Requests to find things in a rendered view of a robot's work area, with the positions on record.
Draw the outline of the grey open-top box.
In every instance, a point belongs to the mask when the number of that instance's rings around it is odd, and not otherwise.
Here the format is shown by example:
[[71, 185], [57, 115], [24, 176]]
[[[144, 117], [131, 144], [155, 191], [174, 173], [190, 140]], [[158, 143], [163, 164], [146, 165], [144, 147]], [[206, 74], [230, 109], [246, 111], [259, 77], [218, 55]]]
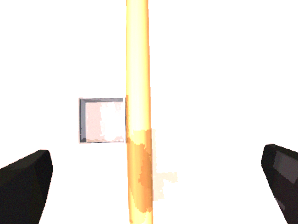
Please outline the grey open-top box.
[[126, 144], [126, 97], [78, 97], [78, 144]]

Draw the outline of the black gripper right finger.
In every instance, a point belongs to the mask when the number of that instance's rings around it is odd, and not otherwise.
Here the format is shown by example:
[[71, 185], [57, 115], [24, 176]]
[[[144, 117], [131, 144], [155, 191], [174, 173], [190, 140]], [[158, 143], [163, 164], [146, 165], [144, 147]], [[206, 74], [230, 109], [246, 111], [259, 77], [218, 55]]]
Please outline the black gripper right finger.
[[267, 143], [261, 167], [286, 224], [298, 224], [298, 152]]

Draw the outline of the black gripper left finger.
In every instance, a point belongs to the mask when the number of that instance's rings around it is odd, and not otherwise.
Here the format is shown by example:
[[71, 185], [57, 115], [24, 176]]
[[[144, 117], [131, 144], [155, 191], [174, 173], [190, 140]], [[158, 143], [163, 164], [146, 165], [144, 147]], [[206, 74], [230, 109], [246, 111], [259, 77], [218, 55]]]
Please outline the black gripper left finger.
[[52, 155], [45, 149], [0, 168], [0, 224], [39, 224], [52, 177]]

